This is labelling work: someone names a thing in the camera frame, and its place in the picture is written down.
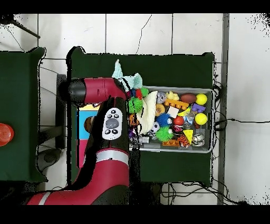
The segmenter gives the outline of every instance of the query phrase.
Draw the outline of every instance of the red lid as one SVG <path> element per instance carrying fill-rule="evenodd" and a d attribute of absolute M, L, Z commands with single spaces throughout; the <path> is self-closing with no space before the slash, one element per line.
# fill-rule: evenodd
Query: red lid
<path fill-rule="evenodd" d="M 10 125 L 0 123 L 0 146 L 6 145 L 12 140 L 14 131 Z"/>

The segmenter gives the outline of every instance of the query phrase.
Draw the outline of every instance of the green table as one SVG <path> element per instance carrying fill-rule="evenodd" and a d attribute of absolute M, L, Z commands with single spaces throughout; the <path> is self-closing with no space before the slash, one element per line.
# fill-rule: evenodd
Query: green table
<path fill-rule="evenodd" d="M 14 130 L 12 141 L 0 147 L 0 181 L 46 181 L 36 168 L 37 69 L 44 53 L 44 48 L 0 52 L 0 123 Z"/>
<path fill-rule="evenodd" d="M 72 78 L 111 77 L 114 64 L 120 60 L 124 76 L 136 72 L 145 86 L 208 88 L 213 86 L 212 53 L 203 55 L 116 55 L 85 54 L 81 47 L 70 50 Z M 76 108 L 71 108 L 71 179 L 76 167 Z M 211 153 L 174 153 L 141 151 L 141 181 L 200 181 L 210 185 Z"/>

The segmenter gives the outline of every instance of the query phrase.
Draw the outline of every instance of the yellow tennis ball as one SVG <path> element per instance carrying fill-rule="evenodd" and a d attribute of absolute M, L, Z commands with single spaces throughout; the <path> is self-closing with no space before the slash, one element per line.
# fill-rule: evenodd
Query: yellow tennis ball
<path fill-rule="evenodd" d="M 207 96 L 205 96 L 204 94 L 198 94 L 196 97 L 197 97 L 196 104 L 198 105 L 203 105 L 207 101 Z"/>
<path fill-rule="evenodd" d="M 195 116 L 195 121 L 198 125 L 204 125 L 207 122 L 207 116 L 203 113 L 198 113 Z"/>

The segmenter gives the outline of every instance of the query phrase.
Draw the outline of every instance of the orange lego brick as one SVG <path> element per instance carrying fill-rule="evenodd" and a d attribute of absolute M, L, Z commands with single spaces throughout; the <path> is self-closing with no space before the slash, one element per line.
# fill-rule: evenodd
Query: orange lego brick
<path fill-rule="evenodd" d="M 168 140 L 166 142 L 162 142 L 162 145 L 163 146 L 176 146 L 177 147 L 177 146 L 180 146 L 180 143 L 178 140 L 172 139 L 172 140 Z"/>
<path fill-rule="evenodd" d="M 178 100 L 173 100 L 173 99 L 166 99 L 164 102 L 165 106 L 171 106 L 171 107 L 176 107 L 177 109 L 182 108 L 183 110 L 186 110 L 189 106 L 188 103 L 186 102 L 182 102 L 182 101 L 178 101 Z"/>

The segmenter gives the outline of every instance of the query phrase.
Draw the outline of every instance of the red robot arm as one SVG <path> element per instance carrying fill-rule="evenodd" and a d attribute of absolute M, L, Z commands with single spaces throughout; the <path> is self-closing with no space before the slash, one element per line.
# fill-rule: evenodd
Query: red robot arm
<path fill-rule="evenodd" d="M 128 204 L 129 144 L 126 92 L 113 78 L 72 79 L 59 86 L 75 105 L 102 102 L 90 130 L 85 163 L 67 189 L 37 193 L 27 204 Z"/>

